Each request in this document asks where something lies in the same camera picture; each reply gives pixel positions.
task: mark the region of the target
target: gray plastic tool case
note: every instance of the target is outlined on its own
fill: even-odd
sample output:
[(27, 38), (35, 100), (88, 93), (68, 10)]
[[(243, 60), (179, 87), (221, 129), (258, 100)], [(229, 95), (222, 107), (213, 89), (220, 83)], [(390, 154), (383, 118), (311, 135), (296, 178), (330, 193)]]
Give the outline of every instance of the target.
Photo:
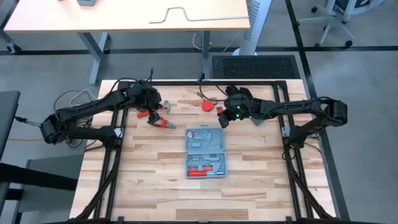
[[(224, 130), (221, 128), (209, 128), (201, 125), (200, 128), (185, 130), (185, 177), (188, 179), (226, 177), (228, 169), (226, 165)], [(203, 166), (213, 168), (206, 176), (188, 176), (188, 169), (196, 169), (203, 172)]]

